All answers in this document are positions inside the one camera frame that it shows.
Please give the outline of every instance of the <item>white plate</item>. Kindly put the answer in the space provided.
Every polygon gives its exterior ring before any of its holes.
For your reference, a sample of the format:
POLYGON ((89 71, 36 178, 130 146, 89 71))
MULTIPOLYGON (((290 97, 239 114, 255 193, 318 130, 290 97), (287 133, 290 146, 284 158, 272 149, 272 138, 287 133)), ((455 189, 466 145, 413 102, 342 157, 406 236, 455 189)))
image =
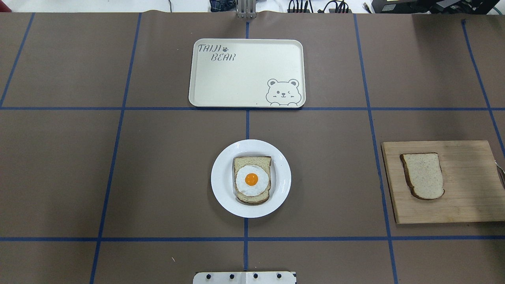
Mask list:
POLYGON ((271 144, 254 139, 233 143, 226 147, 214 162, 211 173, 212 191, 219 203, 230 213, 240 217, 257 218, 270 214, 286 200, 291 188, 291 169, 284 155, 271 144), (264 203, 247 205, 238 200, 233 186, 233 158, 242 156, 270 156, 270 197, 264 203))
POLYGON ((193 47, 188 98, 197 107, 299 108, 304 71, 296 40, 202 38, 193 47))

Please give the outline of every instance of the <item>round plate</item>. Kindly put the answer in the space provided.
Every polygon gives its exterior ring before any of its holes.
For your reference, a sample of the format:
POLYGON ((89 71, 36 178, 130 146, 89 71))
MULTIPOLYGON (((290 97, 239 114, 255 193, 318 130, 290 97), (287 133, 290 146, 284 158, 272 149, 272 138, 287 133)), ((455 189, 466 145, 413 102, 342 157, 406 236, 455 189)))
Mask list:
POLYGON ((221 206, 246 218, 268 215, 286 200, 291 188, 291 169, 284 155, 271 144, 254 139, 235 142, 226 147, 214 162, 211 173, 212 191, 221 206), (238 200, 233 185, 233 158, 243 156, 272 157, 270 165, 270 197, 264 203, 248 205, 238 200))

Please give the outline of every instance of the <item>fried egg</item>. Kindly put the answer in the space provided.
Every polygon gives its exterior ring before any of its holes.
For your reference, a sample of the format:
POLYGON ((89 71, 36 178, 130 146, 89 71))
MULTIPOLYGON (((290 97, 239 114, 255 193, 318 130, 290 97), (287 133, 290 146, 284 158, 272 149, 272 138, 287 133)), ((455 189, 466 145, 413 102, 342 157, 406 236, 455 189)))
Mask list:
POLYGON ((268 174, 259 166, 247 165, 237 172, 235 183, 239 192, 246 196, 256 196, 268 186, 268 174))

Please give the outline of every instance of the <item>white bracket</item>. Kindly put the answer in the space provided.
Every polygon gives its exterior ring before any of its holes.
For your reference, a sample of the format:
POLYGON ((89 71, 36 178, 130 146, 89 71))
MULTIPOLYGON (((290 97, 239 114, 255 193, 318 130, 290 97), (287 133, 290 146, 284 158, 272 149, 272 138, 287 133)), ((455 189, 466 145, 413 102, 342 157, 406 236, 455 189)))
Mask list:
POLYGON ((242 19, 256 18, 256 0, 237 0, 237 16, 242 19))
POLYGON ((200 272, 193 284, 296 284, 296 272, 200 272))

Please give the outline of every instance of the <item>red object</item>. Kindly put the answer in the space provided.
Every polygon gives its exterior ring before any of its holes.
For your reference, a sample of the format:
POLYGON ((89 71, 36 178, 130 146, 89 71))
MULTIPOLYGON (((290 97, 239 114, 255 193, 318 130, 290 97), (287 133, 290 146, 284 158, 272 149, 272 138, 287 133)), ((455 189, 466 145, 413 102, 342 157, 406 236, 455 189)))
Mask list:
POLYGON ((12 10, 9 9, 2 0, 0 0, 0 12, 12 12, 12 10))

